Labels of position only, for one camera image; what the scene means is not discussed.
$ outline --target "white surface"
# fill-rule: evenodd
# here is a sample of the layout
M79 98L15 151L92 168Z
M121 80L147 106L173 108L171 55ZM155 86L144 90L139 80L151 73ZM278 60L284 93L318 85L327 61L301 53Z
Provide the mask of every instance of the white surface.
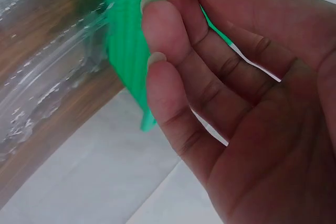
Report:
M0 223L220 223L161 131L141 133L140 121L121 92L23 185Z

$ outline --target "clear plastic packaging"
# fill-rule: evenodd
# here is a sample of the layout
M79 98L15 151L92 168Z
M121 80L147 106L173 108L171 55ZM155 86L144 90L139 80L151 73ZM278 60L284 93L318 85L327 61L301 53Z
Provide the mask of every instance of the clear plastic packaging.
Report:
M7 24L2 26L2 19L13 18L11 11L24 1L0 0L0 32L4 34L1 28L7 29ZM98 71L107 58L108 23L103 6L78 15L75 23L27 57L0 86L0 166L31 136L34 126L51 116L69 91L89 73Z

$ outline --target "wooden surface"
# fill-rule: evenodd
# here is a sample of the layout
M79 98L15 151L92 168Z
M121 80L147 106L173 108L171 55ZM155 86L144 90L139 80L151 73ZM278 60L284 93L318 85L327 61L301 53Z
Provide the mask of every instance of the wooden surface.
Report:
M16 5L0 22L0 83L102 1L25 0ZM61 107L40 122L30 139L0 168L0 209L68 137L121 89L116 73L106 63L71 91Z

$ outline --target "knuckle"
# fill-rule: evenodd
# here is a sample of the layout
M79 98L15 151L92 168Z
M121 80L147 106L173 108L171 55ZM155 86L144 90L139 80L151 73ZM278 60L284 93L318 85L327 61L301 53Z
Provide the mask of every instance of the knuckle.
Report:
M269 38L262 38L255 47L254 53L252 55L252 62L259 63L265 54L266 50L271 45L271 40Z
M215 80L210 81L198 98L198 106L201 109L207 107L220 94L220 90L220 83Z
M241 63L241 58L239 56L234 56L229 58L224 62L224 64L221 66L218 72L218 77L222 82L225 82L225 80L231 75L231 73L234 72L234 70L238 67L238 65Z
M184 140L181 141L181 146L178 149L175 149L176 153L180 157L187 155L191 149L203 139L204 134L205 130L199 128L195 130L190 136L183 137Z

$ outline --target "green plastic object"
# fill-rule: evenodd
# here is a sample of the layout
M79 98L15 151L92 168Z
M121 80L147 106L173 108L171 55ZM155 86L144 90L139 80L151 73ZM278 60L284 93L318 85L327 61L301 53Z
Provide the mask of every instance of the green plastic object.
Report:
M109 60L124 85L144 112L141 129L149 131L155 124L146 98L145 80L150 55L141 31L141 0L107 0L110 32L107 41ZM229 44L231 41L215 29Z

